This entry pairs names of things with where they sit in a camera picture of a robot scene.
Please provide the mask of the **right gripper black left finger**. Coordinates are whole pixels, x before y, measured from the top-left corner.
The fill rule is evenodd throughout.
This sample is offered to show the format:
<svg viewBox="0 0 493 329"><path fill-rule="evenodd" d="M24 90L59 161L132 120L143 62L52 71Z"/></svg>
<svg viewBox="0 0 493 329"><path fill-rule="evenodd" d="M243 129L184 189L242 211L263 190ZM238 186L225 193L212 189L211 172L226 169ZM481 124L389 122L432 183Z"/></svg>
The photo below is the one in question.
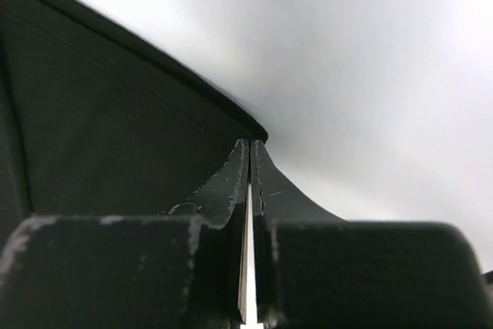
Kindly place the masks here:
<svg viewBox="0 0 493 329"><path fill-rule="evenodd" d="M250 144L161 216L30 217L1 255L3 328L237 328Z"/></svg>

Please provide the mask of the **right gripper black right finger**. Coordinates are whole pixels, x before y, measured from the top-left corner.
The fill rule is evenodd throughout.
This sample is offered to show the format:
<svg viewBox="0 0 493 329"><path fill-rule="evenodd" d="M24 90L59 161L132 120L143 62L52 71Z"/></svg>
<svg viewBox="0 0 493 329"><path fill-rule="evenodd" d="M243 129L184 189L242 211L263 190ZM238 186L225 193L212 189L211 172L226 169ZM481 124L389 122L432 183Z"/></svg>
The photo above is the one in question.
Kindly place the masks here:
<svg viewBox="0 0 493 329"><path fill-rule="evenodd" d="M267 328L489 328L475 254L446 223L346 221L250 145L257 316Z"/></svg>

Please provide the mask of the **black tank top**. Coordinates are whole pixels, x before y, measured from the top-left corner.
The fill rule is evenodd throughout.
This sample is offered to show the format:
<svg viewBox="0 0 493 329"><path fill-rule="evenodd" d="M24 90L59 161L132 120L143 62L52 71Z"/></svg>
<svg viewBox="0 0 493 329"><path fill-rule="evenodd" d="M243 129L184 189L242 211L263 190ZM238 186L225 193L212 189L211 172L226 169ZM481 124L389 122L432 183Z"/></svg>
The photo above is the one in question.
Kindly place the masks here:
<svg viewBox="0 0 493 329"><path fill-rule="evenodd" d="M266 130L76 0L1 0L1 238L31 214L160 214Z"/></svg>

